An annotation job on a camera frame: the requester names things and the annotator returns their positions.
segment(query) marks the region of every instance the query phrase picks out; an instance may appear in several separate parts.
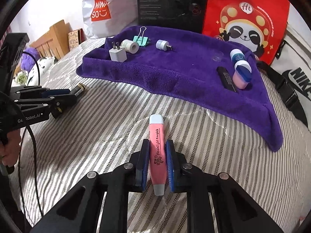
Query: cartoon panda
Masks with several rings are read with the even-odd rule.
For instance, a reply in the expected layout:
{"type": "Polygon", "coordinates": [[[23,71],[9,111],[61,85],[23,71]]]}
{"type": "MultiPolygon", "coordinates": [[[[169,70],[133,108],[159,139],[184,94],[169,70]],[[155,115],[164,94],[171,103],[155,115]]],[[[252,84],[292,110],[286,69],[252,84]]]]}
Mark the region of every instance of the cartoon panda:
{"type": "Polygon", "coordinates": [[[224,41],[233,41],[248,47],[261,57],[268,45],[270,24],[261,11],[254,9],[249,3],[242,2],[238,6],[230,4],[220,13],[220,37],[224,41]]]}

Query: nike swoosh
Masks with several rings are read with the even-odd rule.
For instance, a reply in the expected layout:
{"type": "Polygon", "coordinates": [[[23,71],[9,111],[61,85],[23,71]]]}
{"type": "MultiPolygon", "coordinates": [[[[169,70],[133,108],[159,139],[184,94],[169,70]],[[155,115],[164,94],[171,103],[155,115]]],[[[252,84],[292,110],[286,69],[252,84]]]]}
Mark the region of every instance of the nike swoosh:
{"type": "Polygon", "coordinates": [[[290,85],[293,87],[293,89],[295,89],[296,91],[298,91],[299,93],[301,93],[302,95],[304,95],[309,101],[311,101],[311,99],[308,96],[307,92],[304,92],[301,90],[301,88],[299,88],[295,83],[293,83],[288,74],[291,72],[291,70],[287,70],[285,72],[282,73],[282,75],[287,79],[287,81],[290,83],[290,85]]]}

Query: purple plush toy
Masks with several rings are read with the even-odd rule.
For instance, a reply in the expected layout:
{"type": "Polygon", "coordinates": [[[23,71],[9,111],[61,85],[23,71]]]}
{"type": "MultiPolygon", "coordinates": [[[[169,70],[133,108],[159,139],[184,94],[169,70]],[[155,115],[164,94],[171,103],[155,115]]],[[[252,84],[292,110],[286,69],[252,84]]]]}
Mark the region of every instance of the purple plush toy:
{"type": "MultiPolygon", "coordinates": [[[[32,54],[36,58],[37,61],[40,59],[40,54],[35,48],[29,47],[24,51],[32,54]]],[[[23,53],[21,56],[21,69],[30,72],[30,70],[32,69],[34,65],[35,65],[35,61],[32,59],[32,57],[30,57],[28,54],[23,53]]]]}

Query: strap buckle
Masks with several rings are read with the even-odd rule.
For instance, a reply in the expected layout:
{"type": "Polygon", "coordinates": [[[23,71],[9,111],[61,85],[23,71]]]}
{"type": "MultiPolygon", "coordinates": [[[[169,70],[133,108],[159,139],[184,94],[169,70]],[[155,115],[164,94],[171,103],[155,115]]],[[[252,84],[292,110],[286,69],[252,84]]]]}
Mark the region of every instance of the strap buckle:
{"type": "Polygon", "coordinates": [[[293,87],[288,83],[286,78],[282,78],[282,81],[275,86],[276,91],[280,94],[283,103],[286,108],[290,111],[293,111],[293,108],[299,102],[298,96],[293,89],[293,87]]]}

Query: metal rivet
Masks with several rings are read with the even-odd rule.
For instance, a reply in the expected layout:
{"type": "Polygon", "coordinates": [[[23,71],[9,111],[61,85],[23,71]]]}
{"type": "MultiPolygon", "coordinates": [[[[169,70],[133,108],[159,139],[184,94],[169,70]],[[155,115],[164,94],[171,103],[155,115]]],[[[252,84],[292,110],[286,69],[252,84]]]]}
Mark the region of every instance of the metal rivet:
{"type": "Polygon", "coordinates": [[[219,177],[220,177],[222,180],[227,180],[227,179],[229,179],[229,175],[228,175],[228,173],[226,173],[226,172],[220,173],[220,174],[219,174],[219,177]]]}
{"type": "Polygon", "coordinates": [[[192,165],[189,164],[189,163],[185,163],[185,164],[183,164],[183,168],[184,168],[184,169],[191,169],[191,168],[192,168],[192,165]]]}
{"type": "Polygon", "coordinates": [[[94,171],[88,172],[88,173],[87,173],[87,177],[88,177],[89,179],[95,178],[95,177],[96,177],[96,172],[94,172],[94,171]]]}
{"type": "Polygon", "coordinates": [[[133,164],[132,163],[125,163],[124,164],[124,168],[125,169],[132,169],[133,168],[133,164]]]}

